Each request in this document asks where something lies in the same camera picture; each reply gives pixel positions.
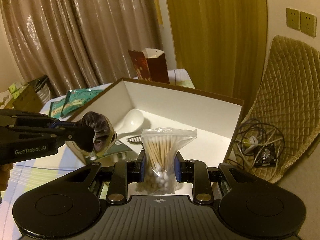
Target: teal plastic packet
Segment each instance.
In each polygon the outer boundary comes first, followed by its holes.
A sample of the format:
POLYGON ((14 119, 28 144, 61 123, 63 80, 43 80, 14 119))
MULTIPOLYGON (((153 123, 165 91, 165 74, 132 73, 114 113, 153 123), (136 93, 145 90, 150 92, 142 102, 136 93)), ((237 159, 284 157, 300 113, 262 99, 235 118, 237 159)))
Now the teal plastic packet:
POLYGON ((64 101, 66 98, 63 98, 59 101, 51 102, 50 104, 50 110, 49 110, 49 117, 53 118, 60 118, 61 111, 63 109, 64 101))
POLYGON ((90 88, 68 90, 60 116, 67 116, 71 112, 85 105, 102 91, 103 90, 94 90, 90 88))

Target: metal screw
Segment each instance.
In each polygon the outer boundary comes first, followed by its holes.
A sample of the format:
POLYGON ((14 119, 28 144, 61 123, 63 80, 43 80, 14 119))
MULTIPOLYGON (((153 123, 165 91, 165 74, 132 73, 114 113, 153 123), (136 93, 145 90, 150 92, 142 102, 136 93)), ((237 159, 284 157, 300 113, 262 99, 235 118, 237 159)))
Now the metal screw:
POLYGON ((112 202, 118 202, 124 199, 124 196, 122 194, 119 193, 113 193, 111 195, 109 195, 109 200, 111 200, 112 202))
POLYGON ((205 201, 211 200, 211 196, 206 193, 201 193, 201 194, 196 195, 196 199, 201 202, 205 202, 205 201))

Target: open cardboard box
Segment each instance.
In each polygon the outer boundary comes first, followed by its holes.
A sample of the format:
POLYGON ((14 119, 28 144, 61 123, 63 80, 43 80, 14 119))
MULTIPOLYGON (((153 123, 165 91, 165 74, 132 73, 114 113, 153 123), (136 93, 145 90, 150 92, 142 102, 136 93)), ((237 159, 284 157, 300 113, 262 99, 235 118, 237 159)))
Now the open cardboard box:
MULTIPOLYGON (((108 117, 113 127, 117 127, 131 109, 139 109, 144 116, 141 129, 135 133, 118 135, 117 138, 134 150, 135 153, 130 159, 138 156, 142 146, 130 145, 126 139, 140 135, 142 129, 197 129, 197 138, 180 150, 181 155, 185 160, 196 159, 205 162, 207 166, 217 167, 231 151, 230 143, 240 121, 242 104, 242 100, 200 90, 120 79, 76 111, 68 120, 77 121, 88 111, 95 111, 108 117)), ((73 144, 69 142, 67 145, 84 162, 84 157, 73 144)), ((106 157, 99 161, 103 166, 109 166, 112 164, 110 160, 106 157)), ((188 190, 192 185, 184 188, 185 190, 177 190, 176 193, 190 194, 188 190)))

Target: crosshair logo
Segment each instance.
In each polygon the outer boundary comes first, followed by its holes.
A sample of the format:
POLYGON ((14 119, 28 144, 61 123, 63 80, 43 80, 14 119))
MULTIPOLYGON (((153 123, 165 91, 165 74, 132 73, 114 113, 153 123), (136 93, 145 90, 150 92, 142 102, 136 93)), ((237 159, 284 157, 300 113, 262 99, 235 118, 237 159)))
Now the crosshair logo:
POLYGON ((165 201, 163 198, 157 198, 155 201, 157 201, 159 204, 165 201))

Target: finger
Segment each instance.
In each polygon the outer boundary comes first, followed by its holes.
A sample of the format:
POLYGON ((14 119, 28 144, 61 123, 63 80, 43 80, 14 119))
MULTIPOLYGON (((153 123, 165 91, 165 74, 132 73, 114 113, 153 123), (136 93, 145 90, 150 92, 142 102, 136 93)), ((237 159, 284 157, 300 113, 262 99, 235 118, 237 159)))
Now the finger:
POLYGON ((0 191, 5 191, 8 187, 8 183, 6 184, 0 184, 0 191))
POLYGON ((5 164, 0 166, 1 171, 10 171, 13 169, 13 163, 5 164))
POLYGON ((10 178, 10 171, 0 171, 0 184, 6 184, 10 178))

